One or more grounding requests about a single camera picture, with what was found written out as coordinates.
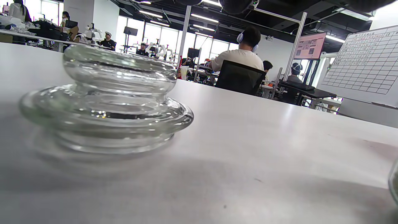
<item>metal pole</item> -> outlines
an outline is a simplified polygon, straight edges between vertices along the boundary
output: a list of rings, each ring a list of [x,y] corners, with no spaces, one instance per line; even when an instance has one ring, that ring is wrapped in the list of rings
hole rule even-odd
[[[191,6],[187,6],[187,11],[185,12],[185,19],[184,19],[184,27],[182,29],[182,38],[181,38],[181,45],[179,47],[179,53],[178,53],[178,64],[181,60],[182,57],[182,52],[184,51],[184,43],[185,43],[185,37],[187,35],[187,29],[189,25],[189,16],[191,14]]]
[[[255,8],[254,11],[262,12],[262,13],[264,13],[264,14],[268,14],[268,15],[271,15],[271,16],[275,16],[275,17],[278,17],[278,18],[281,18],[281,19],[289,20],[289,21],[296,22],[296,23],[300,24],[300,21],[299,21],[299,20],[295,20],[295,19],[289,18],[289,17],[287,17],[287,16],[278,15],[278,14],[273,13],[273,12],[261,10],[261,9],[258,9],[258,8]]]
[[[279,83],[279,78],[281,77],[282,74],[282,67],[279,68],[278,76],[276,77],[276,83],[274,84],[274,89],[272,90],[272,95],[271,95],[271,100],[273,100],[276,92],[276,88],[278,88],[278,83]]]
[[[300,40],[300,37],[301,37],[301,32],[302,32],[302,29],[303,29],[303,27],[304,27],[304,23],[305,23],[305,19],[306,19],[306,18],[307,18],[307,13],[306,13],[306,12],[303,12],[303,13],[302,13],[302,16],[301,16],[301,22],[299,23],[299,26],[298,26],[299,28],[298,28],[298,30],[297,30],[297,35],[296,35],[295,43],[293,44],[292,53],[290,54],[289,62],[288,62],[287,67],[286,67],[285,77],[283,78],[284,81],[286,81],[286,80],[287,80],[287,77],[289,76],[289,75],[288,75],[288,73],[289,73],[289,68],[292,67],[293,59],[295,58],[295,55],[296,55],[297,45],[299,45],[299,40]]]

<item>white table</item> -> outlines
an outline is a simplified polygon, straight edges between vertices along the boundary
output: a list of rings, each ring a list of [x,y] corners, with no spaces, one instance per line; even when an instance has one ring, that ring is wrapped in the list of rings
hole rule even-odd
[[[169,95],[195,119],[166,148],[125,156],[62,150],[39,138],[16,102],[70,81],[62,54],[25,49],[52,58],[50,68],[7,67],[0,82],[1,223],[398,222],[387,189],[398,129],[178,80]]]
[[[17,32],[13,32],[13,31],[4,30],[4,29],[0,29],[0,34],[12,35],[12,36],[18,36],[18,37],[24,37],[24,38],[30,38],[30,39],[41,39],[41,40],[44,40],[44,41],[53,41],[53,42],[55,42],[55,45],[54,45],[55,51],[58,51],[58,52],[63,52],[64,44],[92,46],[92,47],[99,47],[99,48],[103,48],[103,49],[110,49],[109,47],[104,47],[104,46],[91,44],[91,43],[83,43],[83,42],[77,43],[77,42],[73,42],[73,41],[55,40],[55,39],[50,39],[50,38],[45,38],[45,37],[39,37],[39,36],[32,36],[32,35],[17,33]]]

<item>computer monitor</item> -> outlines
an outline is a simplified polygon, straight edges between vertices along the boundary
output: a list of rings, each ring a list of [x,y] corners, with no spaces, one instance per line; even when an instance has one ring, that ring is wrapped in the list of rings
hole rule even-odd
[[[78,26],[78,22],[72,21],[72,20],[66,20],[65,22],[65,27],[72,29],[73,27]]]
[[[194,57],[199,57],[199,49],[195,48],[188,48],[188,57],[194,58]]]
[[[9,13],[10,12],[10,6],[3,5],[3,13]]]
[[[326,32],[306,35],[298,41],[295,59],[319,59],[325,42]]]
[[[126,26],[123,33],[128,34],[128,35],[137,36],[138,30]]]

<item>pink screen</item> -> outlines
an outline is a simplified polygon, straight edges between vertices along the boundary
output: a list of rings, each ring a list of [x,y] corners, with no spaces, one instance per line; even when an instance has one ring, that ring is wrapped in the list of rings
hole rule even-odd
[[[300,37],[295,59],[319,59],[325,38],[326,33]]]

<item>white headphones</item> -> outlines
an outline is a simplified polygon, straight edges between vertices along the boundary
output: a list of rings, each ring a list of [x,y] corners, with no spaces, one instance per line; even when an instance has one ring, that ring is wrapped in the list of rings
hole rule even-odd
[[[240,34],[238,35],[238,38],[236,39],[236,41],[237,41],[238,43],[241,43],[242,40],[243,40],[243,32],[240,33]],[[257,51],[257,49],[258,49],[258,44],[256,44],[256,45],[253,47],[252,52]]]

